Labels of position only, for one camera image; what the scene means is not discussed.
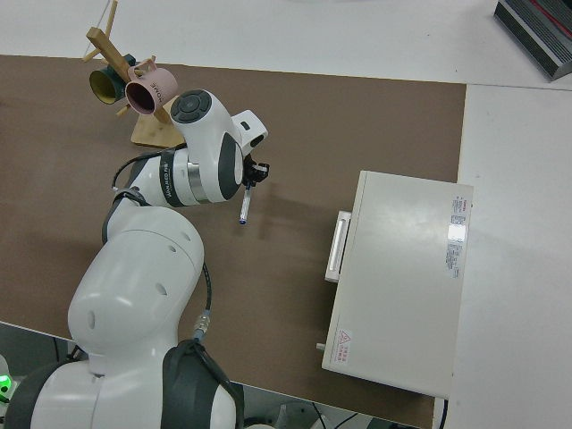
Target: green light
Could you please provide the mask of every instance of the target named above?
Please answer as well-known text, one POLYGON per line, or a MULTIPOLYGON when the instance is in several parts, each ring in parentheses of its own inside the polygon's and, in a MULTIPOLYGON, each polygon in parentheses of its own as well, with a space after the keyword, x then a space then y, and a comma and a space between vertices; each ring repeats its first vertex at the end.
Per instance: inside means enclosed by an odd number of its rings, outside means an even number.
POLYGON ((6 393, 12 387, 12 380, 8 375, 0 375, 0 392, 6 393))

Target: warning label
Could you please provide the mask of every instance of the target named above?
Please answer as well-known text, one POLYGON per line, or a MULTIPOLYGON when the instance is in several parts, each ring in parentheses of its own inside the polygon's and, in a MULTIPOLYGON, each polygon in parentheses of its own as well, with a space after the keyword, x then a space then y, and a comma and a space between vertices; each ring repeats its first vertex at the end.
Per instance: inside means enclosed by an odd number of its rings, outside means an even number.
POLYGON ((349 359, 349 346, 352 332, 347 329, 339 329, 336 335, 336 347, 334 349, 333 363, 347 365, 349 359))

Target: white box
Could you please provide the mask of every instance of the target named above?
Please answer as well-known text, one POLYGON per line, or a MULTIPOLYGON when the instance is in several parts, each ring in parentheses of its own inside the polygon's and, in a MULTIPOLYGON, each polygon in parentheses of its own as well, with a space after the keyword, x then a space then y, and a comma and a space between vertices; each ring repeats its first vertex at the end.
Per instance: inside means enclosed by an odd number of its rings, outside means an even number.
POLYGON ((449 397, 472 197, 361 172, 323 368, 449 397))

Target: white handle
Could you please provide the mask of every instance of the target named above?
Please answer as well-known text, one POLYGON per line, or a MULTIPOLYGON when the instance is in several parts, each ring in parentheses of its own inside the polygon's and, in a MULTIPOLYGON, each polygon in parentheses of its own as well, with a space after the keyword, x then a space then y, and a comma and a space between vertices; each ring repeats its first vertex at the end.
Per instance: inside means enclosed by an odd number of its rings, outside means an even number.
POLYGON ((336 229, 333 232, 332 248, 330 249, 330 257, 328 266, 325 270, 325 280, 337 283, 340 279, 341 259, 345 249, 346 237, 348 237, 349 220, 351 212, 338 213, 336 221, 336 229))
POLYGON ((240 150, 242 156, 248 155, 258 143, 268 137, 268 130, 251 111, 246 110, 232 116, 234 125, 240 130, 240 150))

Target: wooden mug stand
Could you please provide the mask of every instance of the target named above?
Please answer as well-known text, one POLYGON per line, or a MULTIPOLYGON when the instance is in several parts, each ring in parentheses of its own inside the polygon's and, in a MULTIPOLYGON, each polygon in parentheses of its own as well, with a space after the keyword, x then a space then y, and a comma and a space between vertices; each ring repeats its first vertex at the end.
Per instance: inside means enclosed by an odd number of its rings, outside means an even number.
MULTIPOLYGON (((96 49, 84 56, 83 61, 89 61, 97 54, 101 54, 106 59, 107 63, 123 79, 123 81, 128 83, 130 81, 130 77, 127 74, 127 70, 130 66, 114 44, 111 43, 111 40, 109 40, 109 34, 111 33, 116 8, 117 1, 115 0, 112 4, 105 32, 97 27, 89 29, 86 36, 96 49)), ((172 124, 171 116, 168 114, 167 110, 165 110, 165 108, 171 108, 171 104, 175 98, 158 109, 152 115, 139 115, 139 119, 135 124, 133 133, 131 134, 131 141, 133 143, 141 146, 174 147, 184 141, 182 135, 172 124)), ((125 114, 128 109, 129 105, 120 110, 118 112, 118 116, 125 114)))

